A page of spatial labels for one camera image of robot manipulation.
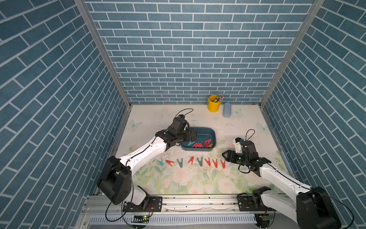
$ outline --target yellow pencil holder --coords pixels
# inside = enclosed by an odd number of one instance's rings
[[[208,110],[215,113],[219,110],[219,106],[221,105],[221,101],[214,102],[218,95],[211,95],[208,98]]]

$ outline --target table surface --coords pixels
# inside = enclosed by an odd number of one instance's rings
[[[151,140],[157,131],[167,128],[175,115],[185,108],[194,111],[187,114],[186,120],[190,126],[212,128],[216,133],[217,145],[210,152],[184,151],[181,147],[171,147],[146,165],[142,166],[132,177],[134,185],[140,185],[149,194],[234,194],[247,192],[262,186],[270,186],[275,192],[280,190],[267,180],[258,177],[253,172],[243,174],[238,171],[238,165],[224,162],[222,153],[228,149],[235,150],[233,139],[245,138],[249,129],[254,129],[251,137],[259,157],[266,157],[281,170],[287,172],[283,159],[269,132],[263,115],[257,105],[232,105],[231,117],[223,117],[224,106],[219,111],[211,113],[207,105],[133,105],[127,121],[116,157],[124,156],[138,149]],[[193,164],[188,161],[194,156]],[[203,157],[202,167],[197,158]],[[180,168],[177,159],[183,158]],[[211,166],[205,159],[210,158]],[[172,166],[165,160],[173,161]]]

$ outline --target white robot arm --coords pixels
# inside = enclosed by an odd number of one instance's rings
[[[268,187],[253,191],[254,206],[275,209],[294,220],[301,229],[339,229],[341,222],[327,192],[304,184],[279,170],[270,160],[260,158],[252,141],[236,138],[235,151],[222,154],[226,161],[248,167],[287,196],[279,195]]]
[[[154,138],[134,152],[120,158],[112,156],[107,159],[97,185],[113,204],[119,204],[126,198],[131,200],[133,193],[131,202],[138,209],[146,209],[150,195],[139,186],[132,189],[131,177],[149,160],[176,143],[196,140],[195,130],[190,129],[184,118],[184,115],[175,117],[167,129],[158,131]]]
[[[133,187],[132,176],[149,160],[176,143],[195,141],[196,132],[189,128],[184,115],[175,117],[171,126],[155,134],[148,143],[120,158],[108,158],[98,181],[98,187],[111,200],[119,204],[132,200],[134,207],[146,209],[150,195],[142,187]],[[280,171],[266,158],[260,158],[252,141],[234,140],[236,151],[222,155],[226,161],[248,167],[250,172],[270,181],[287,196],[279,195],[268,187],[253,191],[255,206],[273,208],[298,223],[301,229],[339,229],[338,215],[326,191],[312,188]]]

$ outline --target blue tray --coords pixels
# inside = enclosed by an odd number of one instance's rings
[[[195,129],[197,133],[196,140],[192,143],[189,141],[183,141],[180,143],[180,146],[185,151],[211,151],[216,146],[216,134],[215,131],[208,127],[191,127],[191,129]],[[195,143],[201,143],[203,147],[205,147],[205,141],[211,139],[210,144],[212,144],[211,148],[192,148]]]

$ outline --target brick wallpaper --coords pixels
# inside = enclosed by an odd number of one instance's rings
[[[313,0],[87,0],[132,103],[258,103]]]
[[[365,12],[363,0],[326,0],[265,105],[297,178],[349,206],[351,228],[366,227]]]
[[[125,105],[73,0],[0,0],[0,228],[69,228]]]

